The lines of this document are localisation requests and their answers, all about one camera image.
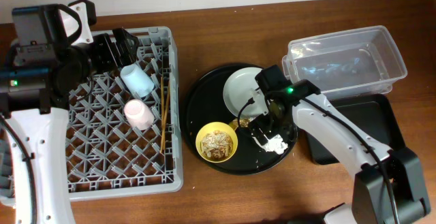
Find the light blue cup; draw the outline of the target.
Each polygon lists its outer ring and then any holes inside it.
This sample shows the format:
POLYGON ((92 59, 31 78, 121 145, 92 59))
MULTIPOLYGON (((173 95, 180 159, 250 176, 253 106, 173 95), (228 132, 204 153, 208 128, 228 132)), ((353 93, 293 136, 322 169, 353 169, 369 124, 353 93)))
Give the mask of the light blue cup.
POLYGON ((130 92, 141 98, 146 97, 155 88, 152 79, 137 64, 125 66, 120 75, 130 92))

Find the wooden chopstick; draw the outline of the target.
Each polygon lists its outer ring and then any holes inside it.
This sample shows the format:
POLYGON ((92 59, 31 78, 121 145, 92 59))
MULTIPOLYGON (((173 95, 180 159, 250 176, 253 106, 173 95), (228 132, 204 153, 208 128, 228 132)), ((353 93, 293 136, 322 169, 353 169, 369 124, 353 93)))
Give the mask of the wooden chopstick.
POLYGON ((171 81, 168 81, 168 87, 167 87, 167 94, 166 94, 166 100, 165 100, 165 110, 163 115, 163 125, 162 125, 162 137, 161 137, 161 154, 164 154, 165 151, 165 143, 166 143, 166 122, 168 118, 168 110, 170 107, 170 87, 171 87, 171 81))
POLYGON ((161 91, 161 142, 160 142, 160 153, 162 153, 164 151, 164 102, 165 102, 165 97, 164 97, 164 76, 163 74, 161 75, 161 79, 160 79, 160 91, 161 91))

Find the white tissue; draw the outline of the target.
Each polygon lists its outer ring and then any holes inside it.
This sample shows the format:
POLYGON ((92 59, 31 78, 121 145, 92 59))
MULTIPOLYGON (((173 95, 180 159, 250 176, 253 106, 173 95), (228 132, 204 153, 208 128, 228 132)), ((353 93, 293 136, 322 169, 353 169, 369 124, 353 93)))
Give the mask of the white tissue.
POLYGON ((264 145, 261 145, 266 152, 273 152, 278 155, 282 155, 286 149, 288 149, 287 143, 283 141, 283 138, 277 134, 271 139, 267 139, 267 142, 264 145))

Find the pink cup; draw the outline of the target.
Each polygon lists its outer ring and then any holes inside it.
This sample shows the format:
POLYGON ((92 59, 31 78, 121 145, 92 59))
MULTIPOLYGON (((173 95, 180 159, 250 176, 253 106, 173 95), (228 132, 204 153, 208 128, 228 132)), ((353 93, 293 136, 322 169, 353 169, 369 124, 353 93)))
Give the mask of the pink cup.
POLYGON ((128 101, 125 104, 123 111, 131 127, 136 127, 141 131, 151 127, 155 120, 151 109, 139 99, 128 101))

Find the yellow bowl with food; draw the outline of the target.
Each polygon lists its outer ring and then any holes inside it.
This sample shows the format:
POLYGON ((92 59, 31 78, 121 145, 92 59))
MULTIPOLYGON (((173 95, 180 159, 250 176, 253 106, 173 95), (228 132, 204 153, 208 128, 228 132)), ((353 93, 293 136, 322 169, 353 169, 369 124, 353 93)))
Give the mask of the yellow bowl with food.
POLYGON ((196 150, 208 162, 223 163, 234 156, 237 148, 238 137, 228 124, 212 122, 197 133, 196 150))

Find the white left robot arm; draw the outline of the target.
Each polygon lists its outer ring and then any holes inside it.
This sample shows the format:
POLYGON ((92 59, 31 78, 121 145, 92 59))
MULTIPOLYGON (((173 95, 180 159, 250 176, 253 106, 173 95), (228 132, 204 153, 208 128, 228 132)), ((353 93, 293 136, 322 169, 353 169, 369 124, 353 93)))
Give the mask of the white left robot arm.
POLYGON ((88 0, 12 10, 18 37, 1 68, 1 126, 12 155, 17 223, 73 223, 65 141, 69 94, 97 74, 133 64, 139 39, 93 35, 88 0))

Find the white round plate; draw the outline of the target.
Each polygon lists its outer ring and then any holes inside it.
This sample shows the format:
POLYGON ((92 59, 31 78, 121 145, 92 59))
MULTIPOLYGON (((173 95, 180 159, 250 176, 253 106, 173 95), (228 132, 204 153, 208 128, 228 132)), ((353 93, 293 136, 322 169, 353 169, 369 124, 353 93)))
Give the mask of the white round plate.
POLYGON ((255 118, 261 114, 268 113, 264 101, 264 94, 261 92, 255 77, 262 71, 259 67, 246 67, 235 71, 225 82, 223 88, 223 100, 227 109, 234 115, 238 113, 253 98, 254 103, 248 105, 241 113, 241 118, 255 118))

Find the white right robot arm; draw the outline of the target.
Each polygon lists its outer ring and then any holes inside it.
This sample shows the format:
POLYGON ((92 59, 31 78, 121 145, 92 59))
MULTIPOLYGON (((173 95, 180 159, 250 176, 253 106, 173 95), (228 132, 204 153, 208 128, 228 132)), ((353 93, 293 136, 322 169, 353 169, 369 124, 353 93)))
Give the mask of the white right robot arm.
POLYGON ((422 165, 409 148, 394 150, 343 116, 313 83, 291 83, 278 66, 255 76, 268 108, 248 125, 259 146, 286 143, 302 129, 354 180, 351 204, 331 208, 323 223, 413 223, 431 211, 422 165))

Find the gold snack wrapper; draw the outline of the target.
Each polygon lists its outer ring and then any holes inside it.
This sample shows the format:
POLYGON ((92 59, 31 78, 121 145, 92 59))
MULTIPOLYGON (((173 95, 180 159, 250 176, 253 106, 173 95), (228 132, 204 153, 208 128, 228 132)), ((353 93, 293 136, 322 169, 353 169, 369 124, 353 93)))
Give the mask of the gold snack wrapper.
POLYGON ((228 125, 236 131, 239 127, 248 128, 249 123, 252 121, 252 118, 235 118, 228 125))

